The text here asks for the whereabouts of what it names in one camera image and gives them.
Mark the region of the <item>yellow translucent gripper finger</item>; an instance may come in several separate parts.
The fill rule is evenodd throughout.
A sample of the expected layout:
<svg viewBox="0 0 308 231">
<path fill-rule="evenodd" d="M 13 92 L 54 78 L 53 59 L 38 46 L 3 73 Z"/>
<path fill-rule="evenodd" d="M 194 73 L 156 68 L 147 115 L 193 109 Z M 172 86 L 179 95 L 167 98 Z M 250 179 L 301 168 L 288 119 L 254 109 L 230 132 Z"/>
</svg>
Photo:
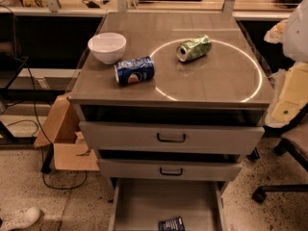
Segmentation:
<svg viewBox="0 0 308 231">
<path fill-rule="evenodd" d="M 284 32 L 288 20 L 284 19 L 275 24 L 264 36 L 264 41 L 268 43 L 282 43 L 284 39 Z"/>
<path fill-rule="evenodd" d="M 271 128 L 282 128 L 308 103 L 308 64 L 295 63 L 288 70 L 279 69 L 271 75 L 274 93 L 265 118 Z"/>
</svg>

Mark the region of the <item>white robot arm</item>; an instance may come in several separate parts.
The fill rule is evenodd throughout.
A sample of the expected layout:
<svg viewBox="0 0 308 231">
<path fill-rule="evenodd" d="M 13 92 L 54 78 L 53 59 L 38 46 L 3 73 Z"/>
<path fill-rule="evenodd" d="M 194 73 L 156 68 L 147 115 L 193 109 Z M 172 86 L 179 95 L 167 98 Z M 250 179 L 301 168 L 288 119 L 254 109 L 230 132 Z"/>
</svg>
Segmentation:
<svg viewBox="0 0 308 231">
<path fill-rule="evenodd" d="M 264 40 L 281 43 L 283 54 L 295 61 L 288 70 L 274 74 L 274 97 L 266 124 L 281 128 L 290 124 L 308 103 L 308 0 L 302 0 L 288 19 L 267 31 Z"/>
</svg>

